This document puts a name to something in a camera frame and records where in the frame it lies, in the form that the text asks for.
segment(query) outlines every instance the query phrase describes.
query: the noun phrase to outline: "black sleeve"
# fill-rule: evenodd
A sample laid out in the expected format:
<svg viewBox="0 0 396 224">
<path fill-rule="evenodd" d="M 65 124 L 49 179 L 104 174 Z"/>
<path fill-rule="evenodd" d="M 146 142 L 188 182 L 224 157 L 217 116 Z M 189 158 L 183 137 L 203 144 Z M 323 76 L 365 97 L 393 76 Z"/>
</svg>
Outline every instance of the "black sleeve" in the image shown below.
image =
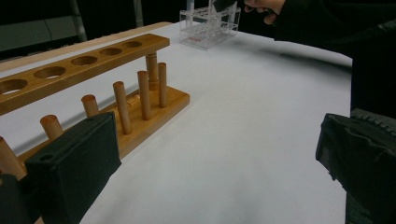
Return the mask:
<svg viewBox="0 0 396 224">
<path fill-rule="evenodd" d="M 395 50 L 396 0 L 286 0 L 275 26 L 275 40 L 351 57 L 361 48 Z"/>
</svg>

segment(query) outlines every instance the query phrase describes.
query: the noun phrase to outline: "wooden rack top plank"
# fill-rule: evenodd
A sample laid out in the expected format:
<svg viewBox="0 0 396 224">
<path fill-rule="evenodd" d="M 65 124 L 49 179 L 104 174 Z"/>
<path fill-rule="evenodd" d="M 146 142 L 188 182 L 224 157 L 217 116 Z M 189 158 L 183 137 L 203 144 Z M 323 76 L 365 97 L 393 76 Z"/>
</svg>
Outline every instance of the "wooden rack top plank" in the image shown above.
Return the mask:
<svg viewBox="0 0 396 224">
<path fill-rule="evenodd" d="M 0 78 L 0 116 L 169 45 L 168 38 L 141 35 Z"/>
</svg>

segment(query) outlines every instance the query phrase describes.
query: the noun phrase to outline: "wooden test tube rack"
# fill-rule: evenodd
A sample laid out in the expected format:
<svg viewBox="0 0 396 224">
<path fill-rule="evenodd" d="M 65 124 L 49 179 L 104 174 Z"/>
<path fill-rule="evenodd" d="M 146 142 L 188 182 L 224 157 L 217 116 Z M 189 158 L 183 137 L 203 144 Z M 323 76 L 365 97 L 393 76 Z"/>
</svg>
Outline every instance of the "wooden test tube rack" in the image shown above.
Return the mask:
<svg viewBox="0 0 396 224">
<path fill-rule="evenodd" d="M 141 57 L 146 56 L 146 59 L 150 62 L 148 70 L 152 70 L 153 58 L 157 60 L 156 51 L 169 46 L 169 44 L 169 39 L 162 36 L 141 35 L 55 63 L 45 64 L 9 77 L 0 78 L 0 116 Z M 159 63 L 162 75 L 164 73 L 163 69 L 165 69 L 164 65 L 165 63 Z M 190 96 L 187 93 L 163 84 L 161 84 L 161 87 L 156 87 L 155 85 L 160 85 L 157 81 L 157 79 L 154 80 L 154 83 L 152 80 L 148 81 L 150 88 L 148 96 L 145 97 L 149 98 L 149 119 L 142 119 L 139 90 L 125 96 L 127 114 L 131 121 L 131 132 L 125 133 L 122 129 L 117 102 L 98 111 L 99 113 L 110 111 L 115 113 L 121 158 L 161 128 L 190 102 Z M 165 99 L 160 92 L 166 92 Z M 87 104 L 84 105 L 87 116 L 96 113 L 97 105 L 95 105 L 94 96 L 83 96 L 81 101 L 89 101 L 88 103 L 85 102 Z M 20 160 L 25 161 L 49 142 L 50 139 L 23 153 L 19 156 Z"/>
</svg>

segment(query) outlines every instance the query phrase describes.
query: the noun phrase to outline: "round hole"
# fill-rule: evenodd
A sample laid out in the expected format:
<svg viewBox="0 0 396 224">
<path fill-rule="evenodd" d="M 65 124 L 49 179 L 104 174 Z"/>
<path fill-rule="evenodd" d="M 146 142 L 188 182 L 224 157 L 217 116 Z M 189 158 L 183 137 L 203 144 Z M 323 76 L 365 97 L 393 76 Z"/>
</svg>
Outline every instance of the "round hole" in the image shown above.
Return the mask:
<svg viewBox="0 0 396 224">
<path fill-rule="evenodd" d="M 49 161 L 50 159 L 52 159 L 52 155 L 45 155 L 45 156 L 42 156 L 41 158 L 40 158 L 40 160 L 41 161 Z"/>
<path fill-rule="evenodd" d="M 34 76 L 39 78 L 52 78 L 52 77 L 58 77 L 65 72 L 66 72 L 65 68 L 61 66 L 53 66 L 36 71 L 34 73 Z"/>
<path fill-rule="evenodd" d="M 27 86 L 27 81 L 24 79 L 11 79 L 0 82 L 0 94 L 12 93 L 20 91 Z"/>
<path fill-rule="evenodd" d="M 121 52 L 122 52 L 121 49 L 116 49 L 116 48 L 102 49 L 101 51 L 99 51 L 99 53 L 103 55 L 117 55 L 120 54 Z"/>
<path fill-rule="evenodd" d="M 138 48 L 142 46 L 142 43 L 137 41 L 131 41 L 131 42 L 123 43 L 122 45 L 125 46 L 126 48 Z"/>
<path fill-rule="evenodd" d="M 86 65 L 96 63 L 98 61 L 97 58 L 92 56 L 83 56 L 72 60 L 73 65 Z"/>
</svg>

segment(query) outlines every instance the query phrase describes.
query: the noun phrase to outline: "wooden dowel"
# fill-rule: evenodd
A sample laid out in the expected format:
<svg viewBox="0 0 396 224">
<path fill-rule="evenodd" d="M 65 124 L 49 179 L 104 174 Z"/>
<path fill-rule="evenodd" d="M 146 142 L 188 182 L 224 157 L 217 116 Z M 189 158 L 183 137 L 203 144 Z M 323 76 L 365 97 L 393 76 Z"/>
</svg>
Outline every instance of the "wooden dowel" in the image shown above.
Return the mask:
<svg viewBox="0 0 396 224">
<path fill-rule="evenodd" d="M 158 64 L 157 52 L 146 55 L 146 67 L 148 71 L 148 86 L 151 91 L 158 90 Z"/>
<path fill-rule="evenodd" d="M 120 123 L 122 132 L 129 134 L 132 132 L 132 125 L 129 119 L 128 104 L 126 102 L 126 93 L 123 82 L 118 81 L 113 84 L 114 94 L 116 95 L 117 109 L 120 114 Z"/>
<path fill-rule="evenodd" d="M 18 180 L 26 176 L 26 170 L 21 161 L 7 144 L 6 140 L 0 136 L 0 169 L 5 174 L 15 175 Z"/>
<path fill-rule="evenodd" d="M 137 79 L 139 82 L 140 105 L 142 109 L 142 119 L 151 118 L 151 108 L 149 102 L 149 75 L 146 71 L 138 71 Z"/>
<path fill-rule="evenodd" d="M 166 88 L 166 63 L 158 63 L 159 74 L 159 101 L 160 108 L 166 108 L 167 105 L 167 88 Z"/>
<path fill-rule="evenodd" d="M 45 116 L 40 120 L 40 123 L 50 141 L 55 140 L 64 133 L 64 130 L 55 115 Z"/>
<path fill-rule="evenodd" d="M 85 114 L 88 117 L 92 117 L 99 114 L 98 104 L 94 95 L 85 95 L 81 98 L 81 102 L 84 105 Z"/>
</svg>

